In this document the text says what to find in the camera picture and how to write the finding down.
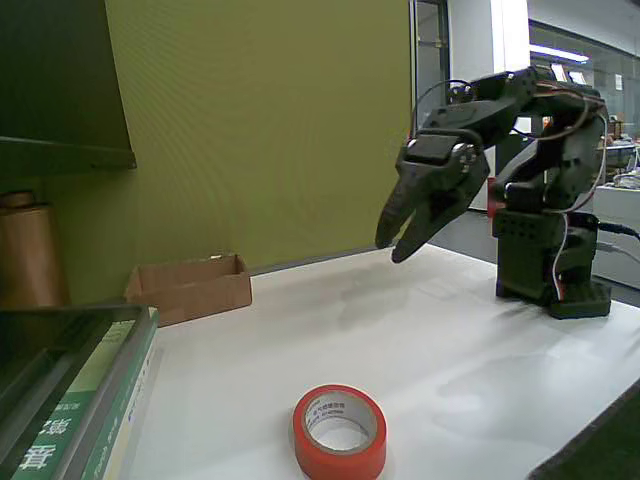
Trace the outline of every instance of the cardboard tube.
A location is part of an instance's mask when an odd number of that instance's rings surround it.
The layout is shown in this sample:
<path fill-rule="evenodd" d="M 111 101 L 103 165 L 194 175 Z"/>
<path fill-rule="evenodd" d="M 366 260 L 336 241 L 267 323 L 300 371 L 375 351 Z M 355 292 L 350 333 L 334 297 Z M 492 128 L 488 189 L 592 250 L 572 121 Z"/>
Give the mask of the cardboard tube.
<path fill-rule="evenodd" d="M 20 195 L 4 197 L 0 207 L 0 308 L 68 305 L 52 209 L 25 206 L 27 197 Z"/>

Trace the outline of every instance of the yellow-green wall panel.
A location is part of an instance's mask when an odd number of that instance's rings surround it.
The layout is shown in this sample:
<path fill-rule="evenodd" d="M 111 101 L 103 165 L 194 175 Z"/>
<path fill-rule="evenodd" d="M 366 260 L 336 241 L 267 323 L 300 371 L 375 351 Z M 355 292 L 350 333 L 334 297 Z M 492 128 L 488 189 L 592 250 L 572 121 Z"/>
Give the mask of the yellow-green wall panel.
<path fill-rule="evenodd" d="M 75 302 L 136 263 L 370 245 L 410 99 L 405 0 L 107 0 L 138 169 L 48 180 Z"/>

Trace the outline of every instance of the white table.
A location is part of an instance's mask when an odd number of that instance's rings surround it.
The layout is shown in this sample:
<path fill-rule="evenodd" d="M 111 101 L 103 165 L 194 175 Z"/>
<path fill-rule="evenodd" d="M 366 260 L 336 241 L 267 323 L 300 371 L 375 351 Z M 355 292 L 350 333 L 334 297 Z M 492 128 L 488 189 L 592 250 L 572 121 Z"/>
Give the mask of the white table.
<path fill-rule="evenodd" d="M 262 275 L 252 307 L 162 329 L 124 477 L 302 479 L 292 409 L 345 383 L 385 412 L 382 478 L 524 478 L 640 377 L 638 309 L 558 321 L 496 299 L 494 265 L 388 257 Z"/>
<path fill-rule="evenodd" d="M 640 190 L 598 187 L 593 197 L 593 213 L 602 222 L 621 223 L 640 231 Z M 640 257 L 640 242 L 636 238 L 599 232 L 598 240 L 615 244 Z M 640 265 L 626 255 L 598 252 L 593 273 L 640 289 Z"/>

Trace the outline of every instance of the wire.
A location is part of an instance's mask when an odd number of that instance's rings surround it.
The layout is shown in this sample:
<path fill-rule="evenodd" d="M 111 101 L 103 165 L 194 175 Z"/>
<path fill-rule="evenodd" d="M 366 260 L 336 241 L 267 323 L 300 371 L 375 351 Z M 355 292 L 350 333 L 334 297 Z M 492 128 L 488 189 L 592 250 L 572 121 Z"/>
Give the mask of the wire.
<path fill-rule="evenodd" d="M 627 252 L 624 248 L 620 248 L 612 243 L 598 242 L 596 244 L 596 248 L 601 252 L 621 253 L 622 255 L 626 255 L 627 257 L 629 257 L 634 262 L 640 263 L 640 257 L 634 255 L 631 252 Z"/>
<path fill-rule="evenodd" d="M 598 117 L 600 118 L 600 120 L 602 120 L 604 124 L 604 132 L 606 135 L 607 124 L 608 124 L 607 119 L 605 118 L 604 115 L 599 115 Z M 602 178 L 605 170 L 607 169 L 607 149 L 604 145 L 603 147 L 604 148 L 602 149 L 602 162 L 600 163 L 600 171 L 598 172 L 598 177 L 596 178 L 596 181 L 593 182 L 593 185 L 587 192 L 587 196 L 584 198 L 584 200 L 581 202 L 580 199 L 577 199 L 576 203 L 574 203 L 572 207 L 564 210 L 546 210 L 548 213 L 571 213 L 571 212 L 575 212 L 576 210 L 580 210 L 587 203 L 589 203 L 589 200 L 591 200 L 591 197 L 593 197 L 593 194 L 596 192 L 596 188 L 598 188 L 598 185 L 600 184 L 600 179 Z"/>
<path fill-rule="evenodd" d="M 537 93 L 533 96 L 533 98 L 551 98 L 551 97 L 559 97 L 561 95 L 566 95 L 569 97 L 574 97 L 574 98 L 578 98 L 580 100 L 582 100 L 583 104 L 584 104 L 584 109 L 582 110 L 582 114 L 580 115 L 580 117 L 578 118 L 578 120 L 576 121 L 576 123 L 566 129 L 564 129 L 562 132 L 559 133 L 555 133 L 553 135 L 547 135 L 546 137 L 538 137 L 536 135 L 531 135 L 530 133 L 525 133 L 525 132 L 521 132 L 520 130 L 513 128 L 512 130 L 514 132 L 516 132 L 518 135 L 522 135 L 523 137 L 529 138 L 531 140 L 538 140 L 541 142 L 549 142 L 551 140 L 559 140 L 561 138 L 564 137 L 568 137 L 569 135 L 571 135 L 572 133 L 574 133 L 575 131 L 577 131 L 579 128 L 582 127 L 582 125 L 584 125 L 584 122 L 587 121 L 587 118 L 589 116 L 589 101 L 587 99 L 587 97 L 578 91 L 573 91 L 573 90 L 566 90 L 566 89 L 561 89 L 561 88 L 556 88 L 553 89 L 551 92 L 544 92 L 544 93 Z"/>
<path fill-rule="evenodd" d="M 426 98 L 427 95 L 429 95 L 431 92 L 433 92 L 436 88 L 441 87 L 443 85 L 451 85 L 452 83 L 459 83 L 461 85 L 464 85 L 465 87 L 471 89 L 471 92 L 473 94 L 473 98 L 472 101 L 475 101 L 477 98 L 477 92 L 476 92 L 476 87 L 474 87 L 471 83 L 467 82 L 466 80 L 443 80 L 442 82 L 438 82 L 435 85 L 433 85 L 431 88 L 427 89 L 426 92 L 424 92 L 422 95 L 420 95 L 418 97 L 418 99 L 416 100 L 416 106 L 413 108 L 413 112 L 411 112 L 411 129 L 409 130 L 409 135 L 411 136 L 411 138 L 415 138 L 416 135 L 416 124 L 418 123 L 418 107 L 420 106 L 420 104 L 422 103 L 422 101 Z"/>
<path fill-rule="evenodd" d="M 605 118 L 604 115 L 599 115 L 600 120 L 602 120 L 602 123 L 604 125 L 604 133 L 606 136 L 607 133 L 607 119 Z M 576 201 L 576 203 L 573 205 L 573 207 L 568 208 L 566 210 L 546 210 L 547 213 L 555 213 L 555 214 L 559 214 L 562 216 L 562 220 L 564 221 L 564 234 L 562 235 L 562 244 L 560 245 L 560 248 L 558 249 L 558 253 L 556 253 L 555 258 L 553 259 L 553 266 L 551 267 L 551 276 L 553 278 L 553 286 L 556 290 L 556 297 L 558 298 L 559 301 L 564 300 L 564 292 L 562 291 L 562 287 L 560 285 L 560 281 L 558 279 L 558 275 L 557 275 L 557 271 L 558 271 L 558 260 L 560 260 L 560 256 L 562 255 L 562 252 L 564 250 L 564 247 L 567 245 L 567 239 L 569 237 L 569 218 L 568 218 L 568 214 L 571 212 L 575 212 L 576 210 L 579 210 L 580 208 L 584 207 L 587 202 L 589 200 L 591 200 L 591 197 L 593 196 L 593 194 L 596 191 L 596 188 L 598 188 L 598 184 L 600 183 L 600 178 L 602 177 L 602 174 L 604 173 L 606 166 L 607 166 L 607 149 L 606 149 L 606 145 L 604 145 L 605 148 L 602 149 L 603 154 L 602 154 L 602 164 L 600 165 L 600 172 L 598 173 L 598 178 L 596 178 L 596 181 L 593 182 L 593 186 L 591 187 L 591 189 L 589 190 L 589 193 L 587 194 L 587 197 L 584 201 L 582 201 L 581 203 L 578 203 L 578 201 Z"/>
<path fill-rule="evenodd" d="M 603 232 L 610 232 L 618 235 L 629 235 L 630 237 L 635 237 L 640 240 L 640 233 L 636 232 L 631 227 L 627 227 L 626 225 L 622 225 L 619 223 L 599 222 L 598 228 Z"/>
<path fill-rule="evenodd" d="M 562 243 L 560 244 L 560 248 L 558 249 L 556 258 L 553 259 L 551 275 L 553 276 L 553 286 L 556 289 L 556 297 L 558 298 L 558 300 L 562 301 L 564 300 L 564 292 L 562 291 L 560 280 L 558 279 L 558 275 L 556 275 L 556 272 L 558 271 L 558 260 L 560 260 L 560 254 L 564 250 L 564 247 L 567 245 L 567 238 L 569 237 L 569 218 L 566 213 L 562 213 L 560 215 L 562 216 L 562 220 L 564 221 L 564 234 L 562 235 Z"/>

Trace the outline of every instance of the red tape roll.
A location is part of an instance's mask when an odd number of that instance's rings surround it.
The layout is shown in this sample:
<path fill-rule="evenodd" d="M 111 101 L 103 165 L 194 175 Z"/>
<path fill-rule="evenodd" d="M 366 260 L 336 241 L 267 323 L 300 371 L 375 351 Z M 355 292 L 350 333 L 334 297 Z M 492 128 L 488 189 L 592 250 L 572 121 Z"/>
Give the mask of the red tape roll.
<path fill-rule="evenodd" d="M 333 450 L 312 435 L 330 418 L 358 424 L 368 438 L 350 450 Z M 373 480 L 387 455 L 387 424 L 380 407 L 364 393 L 343 385 L 314 388 L 298 402 L 293 413 L 296 458 L 312 480 Z"/>

